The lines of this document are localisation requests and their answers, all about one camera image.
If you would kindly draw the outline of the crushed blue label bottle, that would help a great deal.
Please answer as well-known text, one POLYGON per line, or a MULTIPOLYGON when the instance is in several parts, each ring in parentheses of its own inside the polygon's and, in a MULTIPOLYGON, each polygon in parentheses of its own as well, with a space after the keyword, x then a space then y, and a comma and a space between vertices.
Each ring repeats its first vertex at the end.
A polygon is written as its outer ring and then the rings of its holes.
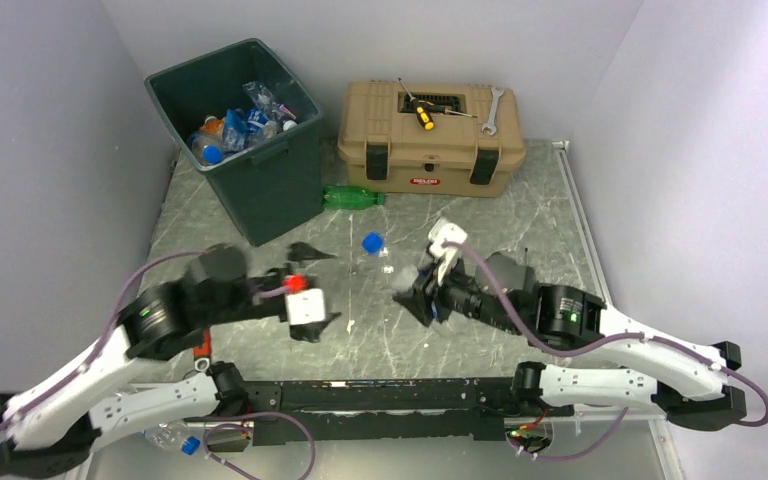
POLYGON ((233 155, 245 150, 247 127, 235 109, 226 111, 221 140, 222 150, 226 155, 233 155))

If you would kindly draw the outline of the green plastic bottle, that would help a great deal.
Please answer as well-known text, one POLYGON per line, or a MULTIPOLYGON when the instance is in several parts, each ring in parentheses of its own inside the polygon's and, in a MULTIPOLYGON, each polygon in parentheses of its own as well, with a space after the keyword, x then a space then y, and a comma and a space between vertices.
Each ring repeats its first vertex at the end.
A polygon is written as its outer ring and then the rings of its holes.
POLYGON ((384 193, 364 187, 327 185, 323 189, 323 206, 329 210, 365 210, 373 206, 382 206, 385 202, 384 193))

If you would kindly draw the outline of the blue label water bottle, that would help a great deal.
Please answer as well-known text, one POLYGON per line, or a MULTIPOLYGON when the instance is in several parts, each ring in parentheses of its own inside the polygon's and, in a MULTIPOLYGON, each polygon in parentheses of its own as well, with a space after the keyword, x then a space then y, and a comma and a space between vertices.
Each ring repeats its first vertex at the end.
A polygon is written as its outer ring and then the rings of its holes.
POLYGON ((278 133, 298 125, 294 119, 270 120, 261 110, 256 108, 247 111, 245 122, 247 128, 246 139, 249 145, 255 145, 261 141, 268 140, 278 133))

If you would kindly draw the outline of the crushed Pepsi bottle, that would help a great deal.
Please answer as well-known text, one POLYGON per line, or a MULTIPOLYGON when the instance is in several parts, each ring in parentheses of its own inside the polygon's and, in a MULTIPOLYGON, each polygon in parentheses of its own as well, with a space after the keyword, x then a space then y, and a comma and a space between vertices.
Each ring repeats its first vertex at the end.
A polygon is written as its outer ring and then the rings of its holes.
POLYGON ((411 289, 419 273, 417 263, 410 254, 391 247, 375 231, 363 237, 361 248, 368 257, 367 264, 384 287, 391 292, 411 289))

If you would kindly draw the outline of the orange juice bottle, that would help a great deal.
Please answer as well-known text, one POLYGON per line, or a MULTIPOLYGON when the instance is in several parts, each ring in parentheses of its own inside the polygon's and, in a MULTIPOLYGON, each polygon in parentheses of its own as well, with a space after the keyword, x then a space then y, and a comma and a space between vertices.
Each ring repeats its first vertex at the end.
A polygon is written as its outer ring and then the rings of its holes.
POLYGON ((221 138, 224 131, 224 118, 207 116, 199 130, 205 134, 221 138))

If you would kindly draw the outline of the dark green plastic bin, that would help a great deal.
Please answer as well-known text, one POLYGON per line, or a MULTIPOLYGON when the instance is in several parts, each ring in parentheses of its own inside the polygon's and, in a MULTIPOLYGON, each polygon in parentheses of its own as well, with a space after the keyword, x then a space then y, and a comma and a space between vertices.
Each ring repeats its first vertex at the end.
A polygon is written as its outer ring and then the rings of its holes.
POLYGON ((144 84, 181 153, 251 245, 266 244, 322 212, 323 112, 264 42, 231 44, 154 73, 144 84), (252 108, 244 91, 251 81, 262 83, 294 114, 295 126, 215 165, 197 158, 190 136, 209 115, 252 108))

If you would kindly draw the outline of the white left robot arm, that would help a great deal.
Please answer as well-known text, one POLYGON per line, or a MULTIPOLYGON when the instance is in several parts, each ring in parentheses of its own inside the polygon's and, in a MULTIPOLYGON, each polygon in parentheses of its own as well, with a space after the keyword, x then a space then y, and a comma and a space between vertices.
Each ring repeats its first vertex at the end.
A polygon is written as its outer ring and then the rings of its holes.
POLYGON ((186 251, 181 276, 118 300, 100 337, 38 385, 0 392, 0 477, 49 479, 135 433, 188 418, 232 425, 276 417, 230 362, 176 383, 122 395, 135 377, 199 346, 210 328, 275 317, 298 341, 316 342, 333 319, 299 265, 324 258, 296 242, 287 260, 252 276, 245 252, 218 244, 186 251))

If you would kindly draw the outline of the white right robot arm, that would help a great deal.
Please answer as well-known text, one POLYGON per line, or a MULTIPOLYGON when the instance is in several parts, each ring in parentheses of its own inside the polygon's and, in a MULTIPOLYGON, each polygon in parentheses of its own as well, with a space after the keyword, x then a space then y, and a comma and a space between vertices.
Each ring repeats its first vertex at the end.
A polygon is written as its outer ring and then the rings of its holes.
POLYGON ((740 349, 728 341, 697 345, 647 327, 602 298, 572 286, 537 279, 532 267, 496 252, 474 274, 457 259, 444 275, 440 261, 393 270, 394 300, 423 325, 453 313, 498 330, 531 333, 551 355, 576 351, 597 367, 575 368, 524 361, 512 376, 517 411, 582 404, 662 412, 671 423, 719 431, 742 423, 745 392, 728 382, 740 366, 740 349))

